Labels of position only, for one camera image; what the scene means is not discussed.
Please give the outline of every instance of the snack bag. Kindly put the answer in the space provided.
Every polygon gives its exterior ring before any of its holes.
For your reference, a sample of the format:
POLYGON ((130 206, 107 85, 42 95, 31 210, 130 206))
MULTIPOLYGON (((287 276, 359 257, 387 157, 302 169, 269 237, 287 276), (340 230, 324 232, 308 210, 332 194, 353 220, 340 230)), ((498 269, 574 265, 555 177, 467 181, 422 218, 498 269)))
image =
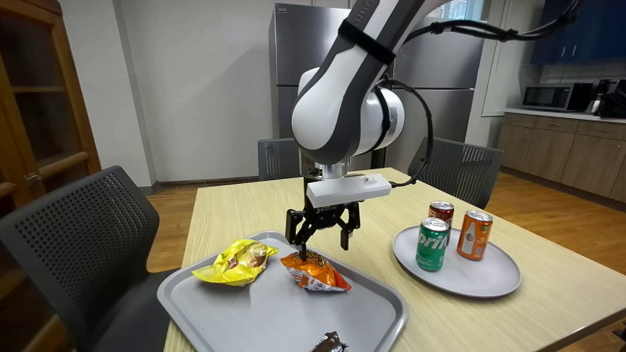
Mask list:
POLYGON ((269 257, 277 251, 273 247, 240 239, 226 247, 211 267, 193 271, 199 282, 220 286, 246 286, 254 282, 265 269, 269 257))
POLYGON ((306 261, 297 253, 279 261, 295 284, 306 292, 349 292, 349 284, 330 267, 326 259, 306 251, 306 261))

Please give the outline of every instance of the orange packaging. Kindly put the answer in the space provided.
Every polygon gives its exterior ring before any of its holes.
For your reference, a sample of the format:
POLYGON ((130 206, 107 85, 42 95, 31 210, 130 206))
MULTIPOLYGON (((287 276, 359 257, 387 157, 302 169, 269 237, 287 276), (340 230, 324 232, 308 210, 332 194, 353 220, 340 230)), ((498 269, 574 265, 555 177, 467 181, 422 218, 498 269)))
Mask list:
POLYGON ((463 228, 457 237, 455 253, 467 261, 481 261, 488 245, 490 216, 471 210, 463 218, 463 228))
POLYGON ((326 259, 306 251, 306 259, 301 261, 299 253, 279 261, 295 284, 306 292, 349 292, 349 284, 330 267, 326 259))

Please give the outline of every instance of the refrigerator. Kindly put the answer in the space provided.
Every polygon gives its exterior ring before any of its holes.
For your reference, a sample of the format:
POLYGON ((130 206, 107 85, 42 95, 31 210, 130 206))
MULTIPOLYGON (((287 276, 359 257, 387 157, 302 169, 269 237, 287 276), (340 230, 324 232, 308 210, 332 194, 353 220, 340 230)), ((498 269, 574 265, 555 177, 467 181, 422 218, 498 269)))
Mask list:
MULTIPOLYGON (((291 110, 297 100, 297 81, 301 73, 320 65, 347 12, 346 9, 275 5, 269 24, 273 140, 293 138, 291 110)), ((428 34, 406 44, 396 56, 391 67, 392 77, 416 87, 424 97, 432 110, 436 138, 465 140, 481 48, 481 40, 467 36, 428 34)), ((404 102, 406 122, 398 140, 383 153, 383 163, 406 173, 420 140, 426 136, 426 124, 418 102, 408 95, 398 97, 404 102)), ((367 167, 371 167, 371 155, 355 157, 349 163, 349 169, 367 167)))

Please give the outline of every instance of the cable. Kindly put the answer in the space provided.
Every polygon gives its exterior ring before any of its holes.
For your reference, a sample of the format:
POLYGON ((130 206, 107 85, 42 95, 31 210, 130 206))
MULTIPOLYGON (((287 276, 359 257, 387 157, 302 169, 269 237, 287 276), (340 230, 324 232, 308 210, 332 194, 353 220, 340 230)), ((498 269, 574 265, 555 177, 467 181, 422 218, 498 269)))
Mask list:
POLYGON ((400 185, 391 183, 391 188, 402 188, 402 187, 414 185, 414 183, 416 183, 416 177, 420 175, 420 171, 422 171, 422 169, 428 165, 428 161, 430 161, 430 155, 432 155, 432 112, 430 112, 426 100, 416 93, 416 89, 412 89, 412 87, 408 87, 408 85, 404 85, 404 83, 398 83, 398 81, 392 81, 392 79, 389 79, 389 77, 383 77, 381 83, 379 83, 379 87, 385 87, 385 89, 389 89, 389 91, 404 91, 404 93, 412 95, 412 97, 420 102, 420 106, 422 106, 422 110, 424 110, 424 114, 426 114, 428 142, 426 142, 426 155, 424 155, 424 159, 420 159, 420 165, 418 165, 416 173, 410 175, 410 179, 408 179, 406 183, 400 183, 400 185))
POLYGON ((434 22, 426 28, 418 28, 406 36, 404 44, 408 44, 410 40, 414 40, 418 36, 443 34, 445 30, 455 32, 455 34, 473 36, 473 38, 494 40, 494 42, 533 42, 533 40, 545 38, 553 30, 563 28, 565 24, 572 22, 578 5, 580 5, 580 0, 570 0, 559 18, 555 18, 539 28, 533 28, 525 34, 518 34, 516 30, 500 30, 500 28, 494 28, 494 26, 482 24, 482 22, 451 20, 451 22, 434 22))

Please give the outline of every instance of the kitchen counter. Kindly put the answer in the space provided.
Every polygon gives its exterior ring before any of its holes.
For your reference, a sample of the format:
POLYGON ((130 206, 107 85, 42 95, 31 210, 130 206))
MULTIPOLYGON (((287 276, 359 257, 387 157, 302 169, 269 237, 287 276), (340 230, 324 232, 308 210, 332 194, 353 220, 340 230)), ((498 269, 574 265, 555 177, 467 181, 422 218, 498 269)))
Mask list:
POLYGON ((588 114, 572 114, 572 112, 543 112, 543 110, 504 110, 506 114, 520 116, 541 116, 541 118, 557 118, 557 120, 582 120, 582 122, 604 122, 604 124, 626 124, 626 120, 598 118, 588 114))

